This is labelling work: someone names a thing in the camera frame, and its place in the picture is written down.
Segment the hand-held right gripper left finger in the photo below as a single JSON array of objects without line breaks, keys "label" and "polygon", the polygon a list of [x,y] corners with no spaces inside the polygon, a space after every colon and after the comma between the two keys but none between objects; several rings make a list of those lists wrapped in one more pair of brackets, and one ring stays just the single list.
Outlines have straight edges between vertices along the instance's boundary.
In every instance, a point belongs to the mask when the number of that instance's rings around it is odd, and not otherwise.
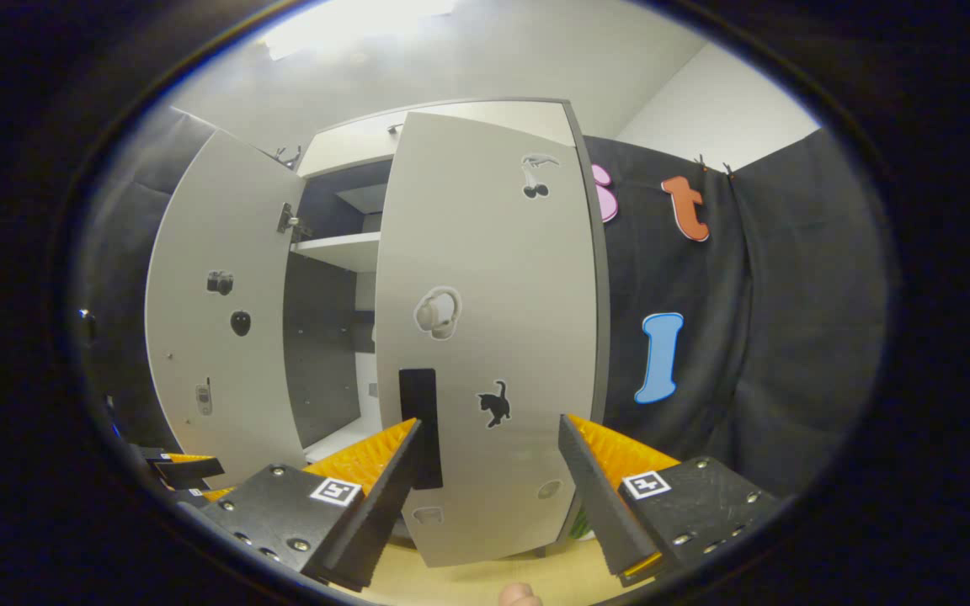
[{"label": "hand-held right gripper left finger", "polygon": [[224,544],[276,569],[350,591],[369,587],[418,476],[411,418],[305,469],[266,465],[199,510]]}]

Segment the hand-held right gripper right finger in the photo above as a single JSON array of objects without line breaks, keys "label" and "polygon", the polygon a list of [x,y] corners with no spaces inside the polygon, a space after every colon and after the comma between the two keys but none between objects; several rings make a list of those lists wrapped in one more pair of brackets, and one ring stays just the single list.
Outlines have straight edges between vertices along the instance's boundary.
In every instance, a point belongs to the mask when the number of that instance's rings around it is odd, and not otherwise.
[{"label": "hand-held right gripper right finger", "polygon": [[777,495],[716,458],[675,460],[581,417],[562,415],[558,448],[625,587],[715,560],[781,509]]}]

